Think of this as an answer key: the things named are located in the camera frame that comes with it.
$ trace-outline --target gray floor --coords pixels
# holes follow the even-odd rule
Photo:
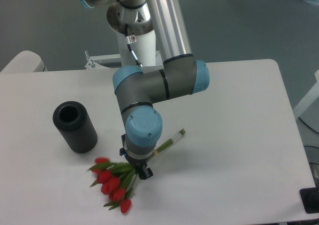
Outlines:
[[[300,0],[179,0],[193,54],[207,62],[271,58],[278,62],[294,107],[319,69],[319,6]],[[23,50],[48,70],[83,69],[91,55],[118,53],[103,7],[78,0],[0,0],[0,70]],[[319,130],[319,101],[303,115]],[[316,135],[298,122],[306,145]],[[311,160],[318,160],[314,151]]]

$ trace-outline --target red tulip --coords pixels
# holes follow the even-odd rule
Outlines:
[[[97,182],[98,184],[106,183],[112,176],[112,173],[109,170],[105,170],[98,175]]]
[[[120,186],[120,179],[117,177],[111,177],[106,183],[101,187],[101,192],[104,195],[111,194]]]
[[[127,211],[130,209],[131,204],[132,202],[129,199],[124,199],[123,201],[121,201],[121,212],[123,214],[126,214]]]
[[[95,162],[96,164],[105,163],[105,162],[108,162],[108,161],[110,161],[110,159],[104,158],[104,157],[98,157],[98,158],[96,158],[96,159],[94,160],[94,162]]]
[[[119,200],[122,199],[122,197],[124,197],[124,195],[125,195],[125,189],[117,189],[116,191],[114,191],[113,193],[109,195],[109,199],[114,202],[118,202]]]

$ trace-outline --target screw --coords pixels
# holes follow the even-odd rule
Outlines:
[[[130,36],[130,41],[133,43],[135,41],[135,37],[134,36]]]
[[[95,63],[92,59],[91,59],[91,66],[92,66],[92,68],[95,68]]]

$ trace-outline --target green stem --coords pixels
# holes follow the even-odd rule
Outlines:
[[[186,133],[186,131],[184,129],[181,129],[179,131],[179,133],[181,135],[184,135]],[[155,152],[152,153],[151,158],[154,157],[156,154],[164,151],[165,149],[167,149],[169,146],[171,146],[173,144],[173,140],[172,139],[168,139],[166,142],[164,142],[162,145],[160,145],[157,149],[155,149]]]

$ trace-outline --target black mount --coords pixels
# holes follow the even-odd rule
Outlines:
[[[150,168],[147,168],[148,164],[147,162],[151,159],[151,157],[149,156],[146,159],[142,159],[142,160],[138,160],[138,159],[134,159],[132,157],[130,157],[127,152],[125,151],[125,134],[121,136],[122,138],[122,145],[123,147],[120,148],[120,156],[124,155],[124,157],[126,158],[126,160],[134,165],[136,172],[138,172],[139,174],[139,178],[141,180],[146,180],[150,177],[153,176],[153,172],[151,171]]]
[[[301,189],[300,196],[307,214],[319,213],[319,188]]]

